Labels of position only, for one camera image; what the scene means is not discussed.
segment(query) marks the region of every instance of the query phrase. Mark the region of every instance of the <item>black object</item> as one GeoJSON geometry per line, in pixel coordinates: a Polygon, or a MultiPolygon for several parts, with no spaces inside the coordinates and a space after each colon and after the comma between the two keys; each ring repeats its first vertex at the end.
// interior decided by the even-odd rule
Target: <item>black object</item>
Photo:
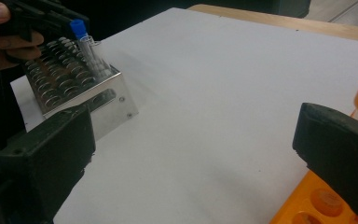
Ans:
{"type": "Polygon", "coordinates": [[[31,31],[43,35],[53,33],[76,39],[70,27],[73,19],[81,19],[89,29],[88,17],[64,7],[59,0],[3,0],[11,13],[10,21],[0,25],[0,35],[19,35],[32,41],[31,31]]]}
{"type": "Polygon", "coordinates": [[[304,103],[293,149],[358,215],[358,120],[304,103]]]}
{"type": "Polygon", "coordinates": [[[87,105],[58,112],[0,151],[0,223],[52,221],[94,151],[87,105]]]}

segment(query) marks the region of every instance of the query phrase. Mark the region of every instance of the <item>metal test tube rack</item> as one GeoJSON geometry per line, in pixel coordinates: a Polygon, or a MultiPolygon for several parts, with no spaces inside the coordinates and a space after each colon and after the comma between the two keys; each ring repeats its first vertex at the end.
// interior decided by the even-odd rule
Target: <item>metal test tube rack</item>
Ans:
{"type": "Polygon", "coordinates": [[[27,62],[24,71],[45,119],[86,103],[98,140],[138,114],[124,78],[115,67],[99,64],[104,67],[101,73],[90,69],[76,42],[65,37],[40,49],[42,56],[27,62]]]}

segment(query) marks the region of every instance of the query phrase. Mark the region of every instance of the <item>white table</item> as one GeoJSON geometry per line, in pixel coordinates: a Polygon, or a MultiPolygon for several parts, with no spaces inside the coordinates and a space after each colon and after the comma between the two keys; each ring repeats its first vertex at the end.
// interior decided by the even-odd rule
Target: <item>white table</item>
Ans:
{"type": "Polygon", "coordinates": [[[268,223],[307,171],[301,103],[350,114],[358,88],[358,41],[189,10],[103,44],[140,113],[97,142],[57,224],[268,223]]]}

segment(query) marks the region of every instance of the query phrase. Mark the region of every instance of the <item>wooden table edge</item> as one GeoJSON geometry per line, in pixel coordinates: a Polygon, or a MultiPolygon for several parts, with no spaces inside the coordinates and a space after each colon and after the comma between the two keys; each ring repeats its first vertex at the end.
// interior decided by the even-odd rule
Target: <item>wooden table edge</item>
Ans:
{"type": "Polygon", "coordinates": [[[215,7],[209,5],[195,5],[188,9],[237,20],[252,21],[295,30],[308,31],[318,34],[332,35],[347,39],[358,40],[358,26],[353,25],[338,24],[325,21],[310,21],[305,19],[284,17],[227,7],[215,7]]]}

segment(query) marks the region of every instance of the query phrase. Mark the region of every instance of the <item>test tube cap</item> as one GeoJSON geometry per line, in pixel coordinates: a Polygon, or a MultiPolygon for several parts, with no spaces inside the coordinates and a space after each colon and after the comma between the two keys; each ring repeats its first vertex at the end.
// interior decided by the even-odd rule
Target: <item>test tube cap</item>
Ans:
{"type": "Polygon", "coordinates": [[[70,25],[77,39],[80,39],[81,37],[87,35],[86,25],[82,20],[80,19],[72,20],[70,25]]]}

